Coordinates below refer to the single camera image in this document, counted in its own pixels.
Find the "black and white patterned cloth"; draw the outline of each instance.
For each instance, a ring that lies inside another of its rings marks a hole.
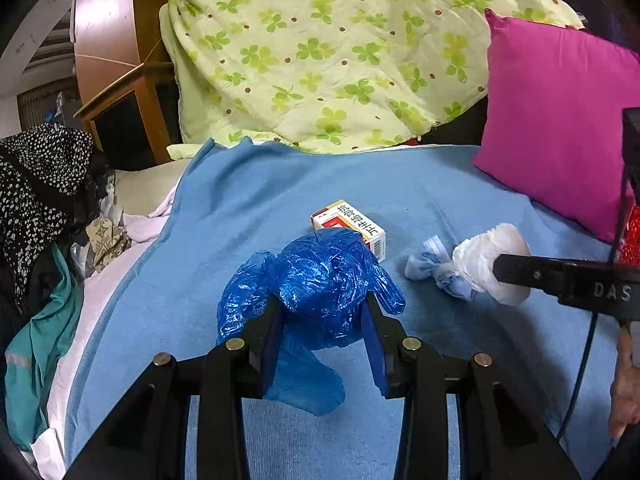
[[[20,314],[36,259],[73,217],[93,149],[91,134],[57,123],[0,139],[0,261]]]

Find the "blue bed sheet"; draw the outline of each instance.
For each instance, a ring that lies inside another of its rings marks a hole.
[[[445,354],[488,352],[556,432],[590,315],[540,291],[516,308],[487,294],[464,303],[432,280],[413,283],[402,274],[408,254],[428,237],[438,235],[450,251],[500,222],[515,224],[533,254],[606,258],[609,247],[578,224],[476,170],[476,151],[437,146],[333,156],[274,142],[254,146],[248,139],[231,150],[205,144],[180,181],[162,234],[120,283],[87,345],[67,410],[67,463],[156,352],[181,360],[215,345],[222,290],[254,251],[279,252],[309,231],[311,213],[341,198],[386,229],[383,267],[405,294],[399,319],[406,332]],[[568,428],[567,449],[583,478],[591,477],[610,446],[616,332],[617,324],[601,317]],[[316,418],[277,402],[245,401],[252,478],[392,478],[401,401],[380,396],[362,342],[318,355],[343,377],[346,402]],[[188,455],[187,478],[194,478],[194,455]],[[451,457],[455,478],[454,450]]]

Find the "metal screw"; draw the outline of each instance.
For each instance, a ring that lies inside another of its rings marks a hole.
[[[241,350],[244,348],[244,339],[239,337],[232,337],[225,343],[227,350]]]
[[[160,352],[154,355],[154,364],[156,366],[164,366],[171,362],[171,354],[167,352]]]
[[[493,359],[491,359],[491,356],[489,354],[485,354],[480,352],[479,354],[474,355],[474,361],[476,362],[476,364],[479,364],[480,366],[489,366],[491,363],[494,362]]]
[[[415,337],[405,337],[402,339],[402,346],[407,350],[417,350],[422,346],[422,343],[418,338]]]

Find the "magenta cushion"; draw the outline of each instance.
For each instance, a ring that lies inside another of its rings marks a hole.
[[[580,30],[485,15],[489,105],[474,164],[612,241],[622,108],[640,106],[638,54]]]

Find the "barcode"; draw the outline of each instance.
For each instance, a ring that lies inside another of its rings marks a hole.
[[[371,252],[376,258],[382,256],[382,240],[377,240],[376,243],[373,244],[373,250]]]

